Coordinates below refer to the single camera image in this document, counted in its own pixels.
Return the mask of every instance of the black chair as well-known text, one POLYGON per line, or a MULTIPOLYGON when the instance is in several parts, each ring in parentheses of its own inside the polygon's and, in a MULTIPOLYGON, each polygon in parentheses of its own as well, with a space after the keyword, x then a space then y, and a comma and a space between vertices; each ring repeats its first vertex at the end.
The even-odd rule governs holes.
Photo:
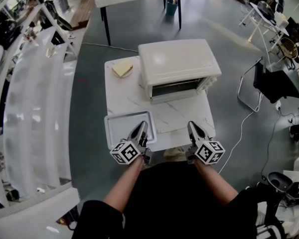
POLYGON ((299 98, 299 91, 293 84, 293 82, 289 79, 287 74, 284 71, 276 71, 276 72, 270 72, 265 65, 261 63, 263 60, 263 57, 261 57, 256 63, 249 68, 244 75, 240 79, 240 84, 238 87, 237 92, 237 98, 248 108, 250 108, 254 112, 258 112, 260 109, 260 102, 265 96, 269 99, 270 103, 274 104, 277 102, 280 98, 284 97, 295 97, 299 98), (239 94, 241 91, 241 86, 243 83, 243 79, 245 74, 247 74, 252 68, 255 67, 255 76, 254 76, 254 87, 259 90, 259 99, 258 99, 258 105, 256 108, 252 108, 249 104, 244 102, 239 94))

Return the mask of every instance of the baking tray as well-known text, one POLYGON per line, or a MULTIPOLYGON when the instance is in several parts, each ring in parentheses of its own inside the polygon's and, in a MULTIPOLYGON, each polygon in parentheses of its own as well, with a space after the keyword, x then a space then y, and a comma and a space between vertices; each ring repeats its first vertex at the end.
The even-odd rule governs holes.
POLYGON ((157 141, 154 119, 150 111, 107 115, 104 117, 108 148, 113 149, 121 139, 127 139, 130 132, 142 121, 148 123, 148 143, 157 141))

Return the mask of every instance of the white toaster oven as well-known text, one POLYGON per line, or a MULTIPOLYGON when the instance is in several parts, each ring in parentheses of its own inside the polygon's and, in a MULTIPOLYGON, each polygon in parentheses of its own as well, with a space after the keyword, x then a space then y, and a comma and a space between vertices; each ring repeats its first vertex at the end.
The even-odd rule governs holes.
POLYGON ((154 104, 197 95, 221 75, 205 39, 142 44, 139 54, 142 85, 154 104))

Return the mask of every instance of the concrete floor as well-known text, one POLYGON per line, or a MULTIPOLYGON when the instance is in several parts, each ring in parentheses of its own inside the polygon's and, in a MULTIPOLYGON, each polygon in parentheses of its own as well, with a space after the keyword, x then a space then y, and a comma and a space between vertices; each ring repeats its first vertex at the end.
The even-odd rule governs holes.
MULTIPOLYGON (((113 46, 137 50, 138 45, 143 43, 192 38, 207 40, 222 70, 222 76, 208 90, 216 139, 227 150, 215 165, 219 170, 239 140, 242 120, 250 113, 236 98, 240 77, 260 56, 265 55, 265 49, 258 33, 252 43, 248 43, 247 38, 254 27, 252 24, 238 26, 243 18, 241 9, 244 6, 236 0, 181 2, 180 31, 177 12, 175 18, 166 18, 163 0, 132 1, 108 7, 111 41, 113 46)), ((83 42, 107 44, 99 9, 92 12, 83 42)), ((130 56, 135 56, 135 53, 109 47, 81 46, 72 92, 69 147, 73 185, 78 188, 83 200, 102 199, 124 169, 113 160, 107 149, 104 63, 130 56)), ((288 72, 288 75, 299 87, 296 72, 288 72)), ((244 97, 250 103, 255 102, 257 97, 252 80, 253 73, 245 77, 243 86, 244 97)), ((299 99, 282 100, 284 114, 294 112, 298 115, 298 107, 299 99)), ((252 114, 245 121, 243 139, 221 173, 237 190, 261 180, 267 144, 278 117, 275 106, 263 98, 259 113, 252 114)), ((299 146, 289 137, 289 125, 287 118, 283 117, 276 126, 265 174, 293 169, 299 146)))

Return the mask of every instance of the table leg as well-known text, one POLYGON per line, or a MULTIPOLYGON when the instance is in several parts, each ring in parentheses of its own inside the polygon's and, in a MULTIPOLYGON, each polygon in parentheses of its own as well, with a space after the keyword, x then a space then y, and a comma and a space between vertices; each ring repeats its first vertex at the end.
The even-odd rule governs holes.
POLYGON ((246 17, 244 17, 244 19, 239 23, 239 25, 241 25, 242 23, 244 23, 244 21, 249 17, 249 15, 254 11, 255 9, 253 8, 247 15, 246 17))
POLYGON ((280 39, 282 38, 283 35, 284 35, 284 33, 281 32, 281 34, 279 35, 277 41, 273 44, 273 46, 270 48, 269 51, 272 51, 275 48, 275 46, 278 44, 278 42, 280 41, 280 39))
POLYGON ((180 7, 180 0, 177 0, 178 5, 178 23, 179 23, 179 29, 181 29, 181 7, 180 7))
POLYGON ((109 46, 111 46, 110 32, 109 32, 109 25, 108 25, 108 17, 106 15, 106 8, 102 7, 101 9, 103 10, 103 18, 104 18, 104 25, 105 25, 106 37, 108 39, 109 46))
POLYGON ((269 31, 272 27, 273 27, 273 26, 270 26, 270 27, 263 33, 263 35, 267 34, 268 31, 269 31))
POLYGON ((261 18, 254 30, 254 32, 251 34, 251 36, 248 38, 248 41, 251 42, 251 39, 253 38, 254 34, 256 33, 257 29, 259 28, 260 24, 263 22, 264 20, 261 18))

